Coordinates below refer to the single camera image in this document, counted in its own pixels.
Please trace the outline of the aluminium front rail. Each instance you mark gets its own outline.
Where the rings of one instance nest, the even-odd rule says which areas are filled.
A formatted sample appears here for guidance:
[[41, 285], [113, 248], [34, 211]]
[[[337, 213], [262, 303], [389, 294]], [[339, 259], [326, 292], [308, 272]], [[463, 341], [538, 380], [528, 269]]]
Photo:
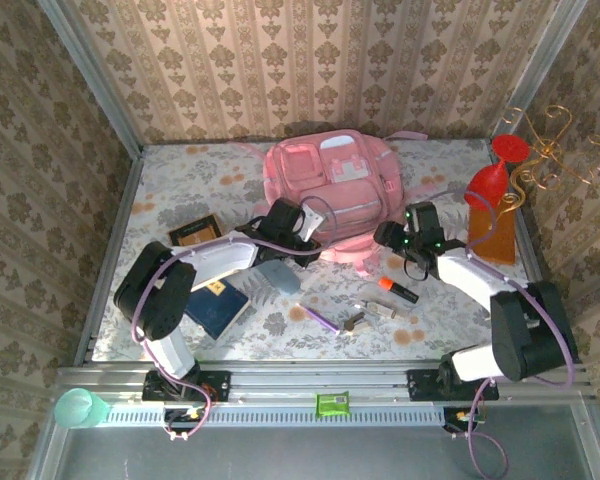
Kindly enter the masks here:
[[[437, 361], [300, 360], [300, 361], [202, 361], [203, 371], [229, 371], [231, 405], [272, 405], [289, 402], [306, 406], [317, 393], [347, 391], [353, 402], [384, 405], [407, 404], [411, 370], [438, 369]], [[149, 362], [90, 362], [58, 371], [56, 388], [83, 387], [107, 399], [137, 403]], [[569, 389], [557, 389], [526, 379], [498, 382], [500, 400], [509, 405], [570, 404], [593, 401], [595, 389], [583, 366], [576, 367]]]

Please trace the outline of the dark brown book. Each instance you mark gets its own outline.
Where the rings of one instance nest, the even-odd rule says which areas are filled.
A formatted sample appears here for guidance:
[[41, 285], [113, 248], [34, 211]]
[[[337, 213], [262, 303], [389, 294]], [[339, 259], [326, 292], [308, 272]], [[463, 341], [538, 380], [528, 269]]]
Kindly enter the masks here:
[[215, 240], [223, 235], [217, 217], [210, 214], [171, 230], [169, 239], [174, 246], [191, 246]]

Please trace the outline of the pink backpack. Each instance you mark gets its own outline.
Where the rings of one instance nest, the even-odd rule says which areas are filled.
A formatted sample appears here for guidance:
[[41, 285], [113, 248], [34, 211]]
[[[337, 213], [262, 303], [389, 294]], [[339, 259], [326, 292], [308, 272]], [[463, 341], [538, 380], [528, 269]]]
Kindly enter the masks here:
[[268, 204], [279, 198], [307, 203], [326, 216], [312, 238], [327, 248], [322, 260], [352, 265], [370, 274], [379, 245], [377, 226], [397, 221], [409, 200], [433, 190], [408, 187], [397, 153], [382, 138], [343, 129], [294, 137], [267, 152], [242, 143], [262, 160]]

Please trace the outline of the orange and black highlighter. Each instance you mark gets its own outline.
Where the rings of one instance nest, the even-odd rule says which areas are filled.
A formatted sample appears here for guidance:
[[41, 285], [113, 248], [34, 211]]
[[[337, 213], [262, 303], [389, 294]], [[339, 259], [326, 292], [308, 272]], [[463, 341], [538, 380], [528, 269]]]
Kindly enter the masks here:
[[394, 280], [390, 279], [389, 277], [381, 277], [378, 280], [378, 285], [386, 290], [389, 291], [390, 293], [397, 295], [398, 297], [412, 303], [412, 304], [416, 304], [419, 300], [419, 296], [409, 290], [408, 288], [404, 287], [403, 285], [395, 282]]

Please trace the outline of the purple pen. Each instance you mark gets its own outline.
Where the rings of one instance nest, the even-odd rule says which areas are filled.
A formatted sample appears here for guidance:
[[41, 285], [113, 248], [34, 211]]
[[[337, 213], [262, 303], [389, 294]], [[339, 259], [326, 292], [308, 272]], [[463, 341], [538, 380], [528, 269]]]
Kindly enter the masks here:
[[338, 325], [336, 325], [334, 322], [330, 321], [329, 319], [327, 319], [325, 316], [323, 316], [322, 314], [320, 314], [319, 312], [306, 307], [304, 305], [299, 305], [299, 307], [312, 319], [314, 319], [315, 321], [317, 321], [323, 328], [329, 330], [330, 332], [334, 333], [335, 335], [339, 335], [341, 332], [341, 329]]

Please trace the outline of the aluminium corner post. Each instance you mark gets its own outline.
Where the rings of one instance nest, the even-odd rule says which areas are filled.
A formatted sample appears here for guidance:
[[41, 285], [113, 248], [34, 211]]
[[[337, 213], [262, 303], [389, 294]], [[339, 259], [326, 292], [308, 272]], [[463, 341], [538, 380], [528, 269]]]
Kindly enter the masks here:
[[490, 67], [479, 119], [482, 133], [511, 133], [517, 120], [507, 107], [523, 110], [557, 60], [588, 0], [491, 0], [490, 29], [500, 47]]
[[105, 63], [80, 16], [72, 10], [70, 0], [37, 0], [70, 57], [84, 77], [88, 87], [131, 161], [135, 163], [142, 153], [143, 142], [136, 134], [130, 115], [126, 112], [114, 82], [109, 79]]

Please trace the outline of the aluminium side rail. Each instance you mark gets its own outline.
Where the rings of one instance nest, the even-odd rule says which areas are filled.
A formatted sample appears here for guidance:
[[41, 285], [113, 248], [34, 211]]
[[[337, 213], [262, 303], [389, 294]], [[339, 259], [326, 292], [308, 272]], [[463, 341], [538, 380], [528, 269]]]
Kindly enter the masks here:
[[575, 340], [557, 287], [541, 277], [523, 206], [514, 212], [518, 248], [528, 284], [513, 278], [490, 299], [492, 349], [506, 376], [521, 380], [578, 360]]
[[132, 163], [72, 362], [74, 367], [81, 367], [84, 364], [90, 351], [91, 342], [99, 332], [143, 167], [142, 159], [137, 159]]

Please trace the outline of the teal plastic cup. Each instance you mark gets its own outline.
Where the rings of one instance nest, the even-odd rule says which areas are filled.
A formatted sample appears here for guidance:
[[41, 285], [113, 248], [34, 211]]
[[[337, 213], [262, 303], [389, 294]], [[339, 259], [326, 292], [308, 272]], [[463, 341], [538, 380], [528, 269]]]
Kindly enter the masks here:
[[55, 422], [66, 429], [93, 428], [102, 424], [110, 406], [97, 394], [74, 388], [65, 392], [54, 406]]

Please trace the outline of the green packet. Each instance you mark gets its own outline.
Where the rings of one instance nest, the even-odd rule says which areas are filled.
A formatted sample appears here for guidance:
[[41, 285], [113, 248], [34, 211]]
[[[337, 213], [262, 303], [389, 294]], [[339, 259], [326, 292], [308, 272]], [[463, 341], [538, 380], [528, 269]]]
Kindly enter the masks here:
[[317, 418], [350, 414], [349, 392], [317, 394], [315, 415]]

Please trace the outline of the blue book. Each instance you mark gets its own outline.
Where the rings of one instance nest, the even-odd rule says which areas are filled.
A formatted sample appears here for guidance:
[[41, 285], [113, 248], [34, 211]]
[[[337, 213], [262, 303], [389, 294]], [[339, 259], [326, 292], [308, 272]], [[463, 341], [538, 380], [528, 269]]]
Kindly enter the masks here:
[[193, 291], [184, 314], [213, 340], [218, 340], [249, 305], [250, 300], [243, 292], [219, 280]]

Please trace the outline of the orange wooden block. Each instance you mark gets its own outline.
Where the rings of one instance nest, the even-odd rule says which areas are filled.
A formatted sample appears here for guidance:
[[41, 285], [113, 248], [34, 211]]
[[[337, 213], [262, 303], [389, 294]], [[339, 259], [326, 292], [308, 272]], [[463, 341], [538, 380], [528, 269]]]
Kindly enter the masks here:
[[514, 265], [516, 262], [514, 212], [506, 211], [508, 205], [500, 201], [495, 209], [496, 230], [490, 229], [491, 220], [488, 211], [471, 207], [469, 209], [468, 242], [490, 237], [481, 243], [474, 244], [472, 250], [482, 259], [501, 265]]

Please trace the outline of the red wine glass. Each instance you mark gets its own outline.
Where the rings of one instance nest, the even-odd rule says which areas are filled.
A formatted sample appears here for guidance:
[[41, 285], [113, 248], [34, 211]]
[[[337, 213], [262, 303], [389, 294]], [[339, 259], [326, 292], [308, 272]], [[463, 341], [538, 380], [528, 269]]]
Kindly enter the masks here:
[[496, 208], [508, 190], [509, 164], [520, 164], [530, 155], [530, 147], [521, 137], [501, 134], [491, 142], [496, 162], [479, 170], [470, 181], [464, 199], [474, 209]]

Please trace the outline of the black and beige clip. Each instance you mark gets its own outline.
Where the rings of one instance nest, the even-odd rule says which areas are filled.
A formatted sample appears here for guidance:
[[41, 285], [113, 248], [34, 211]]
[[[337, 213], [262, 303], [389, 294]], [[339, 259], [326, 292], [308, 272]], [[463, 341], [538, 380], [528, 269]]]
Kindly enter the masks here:
[[355, 315], [348, 318], [343, 324], [341, 328], [342, 334], [353, 335], [362, 332], [363, 330], [369, 329], [371, 324], [369, 320], [365, 317], [365, 313], [359, 311]]

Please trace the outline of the grey-blue pencil case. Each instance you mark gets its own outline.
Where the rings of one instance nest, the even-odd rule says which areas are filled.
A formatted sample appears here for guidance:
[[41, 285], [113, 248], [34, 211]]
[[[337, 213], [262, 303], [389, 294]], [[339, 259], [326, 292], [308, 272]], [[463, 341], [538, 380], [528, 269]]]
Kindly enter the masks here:
[[281, 260], [266, 261], [258, 265], [256, 270], [273, 288], [283, 295], [293, 295], [301, 287], [299, 277]]

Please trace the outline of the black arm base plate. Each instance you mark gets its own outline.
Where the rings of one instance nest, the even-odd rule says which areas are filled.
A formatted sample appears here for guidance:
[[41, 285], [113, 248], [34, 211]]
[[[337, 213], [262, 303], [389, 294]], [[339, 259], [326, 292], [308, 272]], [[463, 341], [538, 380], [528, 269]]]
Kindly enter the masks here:
[[[197, 382], [197, 386], [206, 392], [212, 403], [227, 402], [229, 400], [231, 387], [231, 373], [229, 371], [201, 371], [191, 378], [186, 378], [186, 381], [189, 383]], [[190, 387], [170, 383], [157, 370], [151, 370], [145, 375], [142, 400], [205, 402], [202, 393]]]
[[411, 369], [406, 372], [409, 398], [414, 402], [473, 400], [480, 380], [461, 381], [443, 369]]

